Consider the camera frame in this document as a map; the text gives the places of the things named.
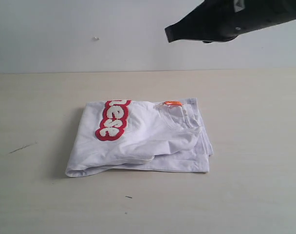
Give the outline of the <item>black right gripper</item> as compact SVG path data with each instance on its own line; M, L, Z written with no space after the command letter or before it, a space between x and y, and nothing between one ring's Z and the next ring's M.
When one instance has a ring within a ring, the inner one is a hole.
M239 35L293 20L296 20L296 0L206 0L166 27L165 34L169 43L228 42Z

